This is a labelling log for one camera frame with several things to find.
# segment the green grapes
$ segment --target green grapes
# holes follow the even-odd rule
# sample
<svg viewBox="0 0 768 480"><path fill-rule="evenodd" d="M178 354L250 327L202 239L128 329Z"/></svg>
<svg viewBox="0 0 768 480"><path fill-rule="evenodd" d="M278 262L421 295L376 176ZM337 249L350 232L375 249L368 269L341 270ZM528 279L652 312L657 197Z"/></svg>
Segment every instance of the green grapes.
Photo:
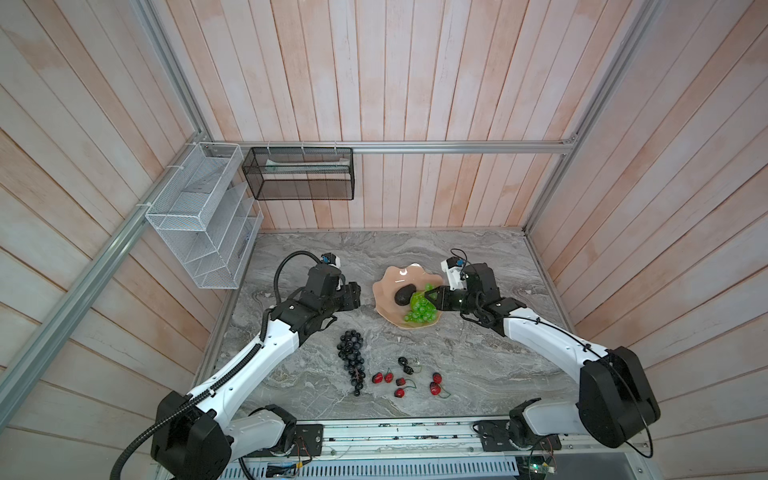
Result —
<svg viewBox="0 0 768 480"><path fill-rule="evenodd" d="M432 323L437 319L437 309L424 298L424 292L432 288L434 287L427 283L423 291L411 295L411 311L404 317L406 322Z"/></svg>

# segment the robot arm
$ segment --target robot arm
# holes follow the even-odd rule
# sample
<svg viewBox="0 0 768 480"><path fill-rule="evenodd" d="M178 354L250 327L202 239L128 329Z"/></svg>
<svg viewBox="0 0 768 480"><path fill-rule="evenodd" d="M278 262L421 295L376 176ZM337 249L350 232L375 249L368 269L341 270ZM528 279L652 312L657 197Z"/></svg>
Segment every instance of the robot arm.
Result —
<svg viewBox="0 0 768 480"><path fill-rule="evenodd" d="M588 433L616 448L657 421L660 410L640 360L629 349L590 344L542 319L523 302L504 298L485 263L451 257L442 262L449 284L425 292L438 310L516 340L566 372L579 386L579 401L530 400L510 412L510 438L519 447L553 433Z"/></svg>
<svg viewBox="0 0 768 480"><path fill-rule="evenodd" d="M275 286L282 265L296 254L278 267ZM346 283L338 257L326 253L320 260L311 253L301 254L318 260L317 265L310 268L306 285L286 300L280 301L276 292L278 304L265 312L259 336L186 396L171 392L157 407L155 425L163 425L152 436L151 455L180 480L218 478L231 460L248 453L292 448L296 419L280 407L267 406L234 421L233 417L277 364L310 335L336 321L334 313L360 306L360 287ZM190 406L195 399L201 400ZM179 409L186 411L178 415Z"/></svg>

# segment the black mesh basket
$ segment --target black mesh basket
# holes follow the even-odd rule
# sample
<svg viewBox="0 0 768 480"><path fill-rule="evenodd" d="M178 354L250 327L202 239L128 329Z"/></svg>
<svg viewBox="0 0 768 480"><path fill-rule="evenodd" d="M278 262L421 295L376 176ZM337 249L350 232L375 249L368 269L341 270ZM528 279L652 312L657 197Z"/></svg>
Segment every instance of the black mesh basket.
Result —
<svg viewBox="0 0 768 480"><path fill-rule="evenodd" d="M351 148L253 147L243 173L258 200L352 200Z"/></svg>

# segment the aluminum rail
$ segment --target aluminum rail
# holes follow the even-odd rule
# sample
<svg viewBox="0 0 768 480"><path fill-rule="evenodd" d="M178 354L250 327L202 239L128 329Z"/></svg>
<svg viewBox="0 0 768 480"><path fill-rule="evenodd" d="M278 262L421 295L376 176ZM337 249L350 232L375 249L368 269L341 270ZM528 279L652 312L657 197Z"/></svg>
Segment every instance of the aluminum rail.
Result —
<svg viewBox="0 0 768 480"><path fill-rule="evenodd" d="M647 38L650 27L658 18L662 7L666 4L667 0L645 0L645 3L641 6L634 23L624 37L624 40L622 40L619 50L611 61L611 66L608 68L600 86L590 101L584 117L579 121L576 130L571 137L573 140L573 148L560 159L558 165L554 168L552 175L549 176L547 183L541 190L541 194L536 200L536 203L531 209L531 215L523 226L523 231L526 235L530 234L535 228L536 223L549 204L549 200L554 195L554 191L565 176L565 172L568 171L574 158L578 155L580 146L589 137L600 114L603 113L607 103L614 96L617 86L624 79L624 76L627 74L627 69L637 56L637 51L642 45L643 40Z"/></svg>
<svg viewBox="0 0 768 480"><path fill-rule="evenodd" d="M241 141L251 147L340 147L355 154L567 154L567 141Z"/></svg>
<svg viewBox="0 0 768 480"><path fill-rule="evenodd" d="M190 138L188 145L177 153L171 165L183 161L192 149L192 143L198 142L204 136L205 134L198 133ZM0 379L0 431L22 406L27 395L66 344L114 272L131 252L131 248L148 225L144 214L174 172L175 169L167 168L154 183L150 193L133 209L119 226L117 233L73 282L73 287L56 303L5 370Z"/></svg>

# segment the metal vent grille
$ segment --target metal vent grille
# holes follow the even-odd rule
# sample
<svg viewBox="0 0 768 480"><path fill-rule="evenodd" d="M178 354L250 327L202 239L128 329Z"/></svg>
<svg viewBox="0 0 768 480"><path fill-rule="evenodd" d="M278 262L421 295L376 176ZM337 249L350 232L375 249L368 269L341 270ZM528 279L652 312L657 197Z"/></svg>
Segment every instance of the metal vent grille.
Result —
<svg viewBox="0 0 768 480"><path fill-rule="evenodd" d="M267 478L266 466L279 465L275 461L247 460L254 478ZM301 468L297 478L333 478L334 480L384 480L385 478L509 478L519 475L513 456L480 458L413 458L382 460L312 460ZM245 478L240 466L230 463L220 478Z"/></svg>

